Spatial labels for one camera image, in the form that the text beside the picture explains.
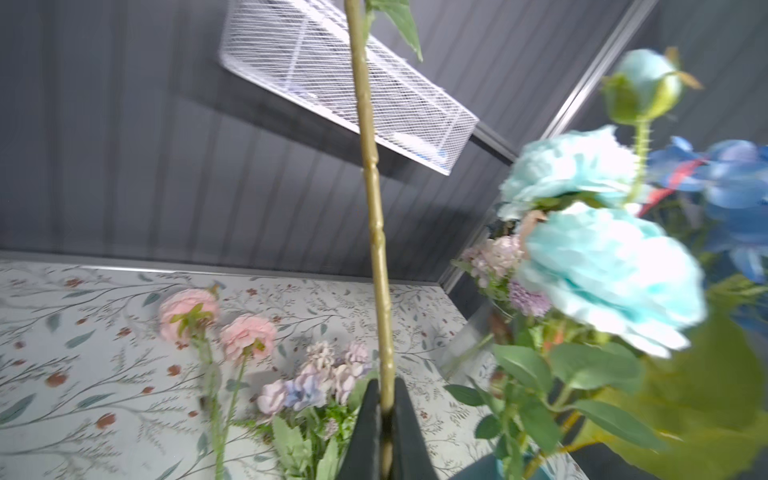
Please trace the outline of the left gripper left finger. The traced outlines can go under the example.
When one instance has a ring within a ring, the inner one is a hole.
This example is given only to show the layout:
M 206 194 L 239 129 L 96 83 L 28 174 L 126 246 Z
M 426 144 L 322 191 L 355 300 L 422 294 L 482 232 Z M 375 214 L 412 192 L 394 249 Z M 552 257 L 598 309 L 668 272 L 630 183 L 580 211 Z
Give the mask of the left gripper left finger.
M 380 478 L 379 382 L 371 380 L 365 390 L 350 444 L 337 480 L 377 480 Z

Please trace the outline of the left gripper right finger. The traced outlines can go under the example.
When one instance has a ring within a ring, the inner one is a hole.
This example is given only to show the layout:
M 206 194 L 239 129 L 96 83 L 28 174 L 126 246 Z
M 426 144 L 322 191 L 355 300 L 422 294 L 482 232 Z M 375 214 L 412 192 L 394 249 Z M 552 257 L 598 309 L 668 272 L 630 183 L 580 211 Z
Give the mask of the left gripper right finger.
M 393 471 L 396 480 L 437 480 L 406 383 L 395 379 Z

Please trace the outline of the mixed pastel flower bunch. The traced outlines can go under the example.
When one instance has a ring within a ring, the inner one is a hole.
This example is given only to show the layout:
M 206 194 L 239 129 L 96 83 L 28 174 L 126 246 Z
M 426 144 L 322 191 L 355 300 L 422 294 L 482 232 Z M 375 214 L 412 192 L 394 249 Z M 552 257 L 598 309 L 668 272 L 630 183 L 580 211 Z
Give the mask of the mixed pastel flower bunch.
M 255 431 L 275 449 L 283 479 L 337 476 L 375 376 L 364 343 L 353 341 L 336 353 L 323 341 L 307 348 L 294 378 L 262 388 Z

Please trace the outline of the pink peony stem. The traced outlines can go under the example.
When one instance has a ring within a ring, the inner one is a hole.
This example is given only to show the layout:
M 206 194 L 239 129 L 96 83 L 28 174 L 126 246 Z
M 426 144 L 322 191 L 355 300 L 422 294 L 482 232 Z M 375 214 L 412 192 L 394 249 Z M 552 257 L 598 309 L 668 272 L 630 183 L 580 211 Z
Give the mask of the pink peony stem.
M 240 315 L 219 326 L 218 296 L 212 289 L 186 289 L 174 293 L 161 303 L 158 314 L 163 339 L 177 346 L 191 346 L 197 352 L 202 370 L 203 409 L 211 423 L 214 477 L 222 479 L 226 444 L 246 367 L 272 353 L 277 329 L 270 320 L 252 314 Z M 216 350 L 221 351 L 224 360 L 238 367 L 227 408 L 219 401 L 223 374 Z

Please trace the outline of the pale blue white flower stem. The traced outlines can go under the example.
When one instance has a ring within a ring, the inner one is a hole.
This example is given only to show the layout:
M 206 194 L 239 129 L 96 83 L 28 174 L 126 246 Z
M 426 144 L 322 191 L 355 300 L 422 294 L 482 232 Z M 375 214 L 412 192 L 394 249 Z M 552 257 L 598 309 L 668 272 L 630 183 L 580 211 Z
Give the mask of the pale blue white flower stem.
M 520 237 L 516 279 L 552 307 L 543 318 L 526 318 L 494 304 L 496 369 L 488 386 L 452 385 L 449 392 L 488 407 L 475 435 L 495 442 L 504 479 L 527 479 L 566 451 L 565 437 L 579 420 L 646 449 L 662 446 L 646 425 L 597 395 L 639 384 L 641 355 L 664 358 L 686 345 L 679 334 L 651 345 L 632 315 L 649 306 L 659 261 L 692 260 L 641 211 L 655 198 L 646 183 L 652 122 L 686 88 L 698 87 L 676 48 L 629 51 L 603 81 L 609 124 L 526 145 L 501 184 L 495 238 Z

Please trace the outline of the red gerbera flower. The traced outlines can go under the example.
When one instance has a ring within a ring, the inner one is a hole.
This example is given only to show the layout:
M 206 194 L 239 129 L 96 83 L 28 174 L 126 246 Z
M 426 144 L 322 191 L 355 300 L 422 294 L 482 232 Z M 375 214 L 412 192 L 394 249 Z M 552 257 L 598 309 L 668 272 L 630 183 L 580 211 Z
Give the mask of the red gerbera flower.
M 375 140 L 374 108 L 367 59 L 370 25 L 366 8 L 367 4 L 363 1 L 346 0 L 344 2 L 351 51 L 363 178 L 366 188 L 372 279 L 376 302 L 381 414 L 380 477 L 393 479 L 392 426 L 395 379 L 397 376 L 386 236 L 378 168 L 379 154 Z

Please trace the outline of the clear ribbed glass vase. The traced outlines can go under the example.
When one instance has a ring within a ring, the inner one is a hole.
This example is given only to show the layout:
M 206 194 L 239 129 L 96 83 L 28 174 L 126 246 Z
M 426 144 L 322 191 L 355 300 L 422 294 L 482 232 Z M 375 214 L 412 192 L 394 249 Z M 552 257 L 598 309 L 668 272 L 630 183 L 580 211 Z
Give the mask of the clear ribbed glass vase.
M 435 365 L 448 384 L 470 386 L 481 384 L 491 375 L 491 317 L 494 305 L 486 300 L 469 317 L 446 346 L 439 347 Z

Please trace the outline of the blue ceramic vase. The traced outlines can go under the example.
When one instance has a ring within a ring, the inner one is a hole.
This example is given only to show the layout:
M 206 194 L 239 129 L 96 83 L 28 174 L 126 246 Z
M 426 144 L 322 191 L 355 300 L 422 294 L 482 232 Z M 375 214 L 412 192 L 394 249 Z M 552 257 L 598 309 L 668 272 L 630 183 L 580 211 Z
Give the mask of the blue ceramic vase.
M 503 466 L 493 455 L 486 455 L 450 477 L 450 480 L 502 480 Z

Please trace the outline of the pastel pink lilac bouquet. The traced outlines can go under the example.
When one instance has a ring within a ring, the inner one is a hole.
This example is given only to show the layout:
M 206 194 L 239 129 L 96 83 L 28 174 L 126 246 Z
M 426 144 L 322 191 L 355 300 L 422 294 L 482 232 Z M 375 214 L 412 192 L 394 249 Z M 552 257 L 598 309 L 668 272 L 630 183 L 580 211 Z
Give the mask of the pastel pink lilac bouquet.
M 523 260 L 518 235 L 486 239 L 465 249 L 452 264 L 467 273 L 480 293 L 507 314 L 543 318 L 552 305 L 548 298 L 528 290 L 516 279 Z

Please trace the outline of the blue hydrangea flower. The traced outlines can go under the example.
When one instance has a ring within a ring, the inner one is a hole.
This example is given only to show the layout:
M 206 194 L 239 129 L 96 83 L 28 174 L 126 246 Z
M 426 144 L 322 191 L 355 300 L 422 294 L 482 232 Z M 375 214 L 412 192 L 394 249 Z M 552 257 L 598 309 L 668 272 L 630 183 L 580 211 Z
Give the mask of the blue hydrangea flower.
M 649 217 L 690 262 L 661 260 L 632 315 L 659 345 L 639 384 L 597 400 L 651 429 L 658 450 L 586 420 L 569 445 L 594 479 L 763 479 L 767 475 L 767 150 L 729 140 L 696 153 L 683 139 L 649 159 Z

